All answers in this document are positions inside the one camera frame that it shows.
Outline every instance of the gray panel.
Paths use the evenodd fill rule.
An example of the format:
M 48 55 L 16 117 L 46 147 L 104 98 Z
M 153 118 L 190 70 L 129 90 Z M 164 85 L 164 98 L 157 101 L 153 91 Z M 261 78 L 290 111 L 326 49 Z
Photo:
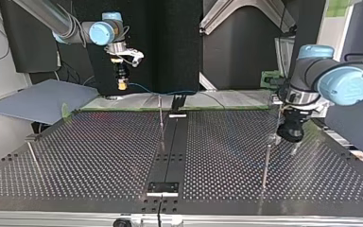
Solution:
M 275 123 L 266 111 L 189 113 L 177 212 L 363 217 L 363 163 L 312 122 L 296 155 L 285 141 L 272 150 L 262 189 Z
M 0 210 L 141 212 L 160 141 L 158 113 L 79 113 L 0 163 Z
M 70 113 L 97 96 L 95 88 L 49 79 L 0 100 L 0 114 L 53 125 L 64 104 Z

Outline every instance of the white bracket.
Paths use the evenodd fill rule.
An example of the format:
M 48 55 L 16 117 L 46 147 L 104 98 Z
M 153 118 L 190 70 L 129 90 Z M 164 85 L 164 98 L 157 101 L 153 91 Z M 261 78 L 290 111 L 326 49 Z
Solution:
M 211 34 L 233 12 L 242 7 L 260 9 L 277 27 L 281 23 L 285 9 L 285 5 L 281 0 L 218 0 L 200 23 L 201 32 L 206 35 Z M 286 10 L 282 22 L 282 31 L 287 32 L 294 24 L 294 19 Z

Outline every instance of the metal rod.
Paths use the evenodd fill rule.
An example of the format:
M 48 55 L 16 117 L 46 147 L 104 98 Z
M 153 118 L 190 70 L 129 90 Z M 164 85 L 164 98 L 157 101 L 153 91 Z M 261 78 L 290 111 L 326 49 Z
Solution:
M 300 146 L 302 145 L 302 142 L 294 144 L 293 149 L 290 152 L 290 155 L 296 155 L 297 154 L 297 150 L 299 150 Z
M 158 96 L 158 107 L 159 107 L 159 116 L 161 119 L 161 131 L 164 131 L 164 116 L 162 115 L 162 98 L 161 96 Z
M 27 142 L 27 144 L 28 144 L 28 148 L 30 150 L 32 159 L 34 160 L 34 162 L 38 162 L 37 157 L 35 156 L 35 153 L 34 153 L 34 149 L 31 146 L 31 143 L 30 142 Z
M 50 0 L 13 0 L 58 35 L 68 34 L 72 22 L 62 9 Z
M 269 166 L 269 157 L 270 157 L 271 146 L 272 146 L 271 144 L 267 145 L 267 153 L 265 155 L 264 175 L 262 176 L 262 187 L 264 189 L 267 187 L 268 166 Z

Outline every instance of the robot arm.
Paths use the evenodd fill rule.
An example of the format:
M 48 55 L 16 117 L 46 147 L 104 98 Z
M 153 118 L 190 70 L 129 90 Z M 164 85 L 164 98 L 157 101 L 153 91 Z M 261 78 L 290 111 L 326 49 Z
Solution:
M 127 48 L 125 35 L 129 27 L 123 26 L 119 12 L 102 13 L 102 21 L 80 23 L 59 5 L 50 0 L 14 0 L 20 7 L 48 26 L 57 42 L 62 44 L 93 43 L 104 45 L 114 63 L 117 84 L 120 90 L 127 89 L 129 69 L 127 64 L 137 67 L 144 57 L 138 50 Z
M 330 46 L 301 48 L 288 87 L 279 91 L 285 105 L 285 123 L 277 133 L 285 140 L 301 142 L 303 123 L 325 102 L 351 106 L 363 100 L 363 58 L 338 62 L 332 59 L 333 55 L 334 49 Z

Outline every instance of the green tape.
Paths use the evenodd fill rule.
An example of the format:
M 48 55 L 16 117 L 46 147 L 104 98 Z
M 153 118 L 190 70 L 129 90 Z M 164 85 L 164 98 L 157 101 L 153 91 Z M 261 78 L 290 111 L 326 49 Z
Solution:
M 71 115 L 72 113 L 69 112 L 69 107 L 67 106 L 67 104 L 66 103 L 61 104 L 61 117 L 63 119 L 66 119 Z
M 169 111 L 170 108 L 162 108 L 163 111 Z M 159 108 L 83 108 L 81 112 L 154 112 Z
M 350 0 L 330 0 L 326 17 L 344 17 Z

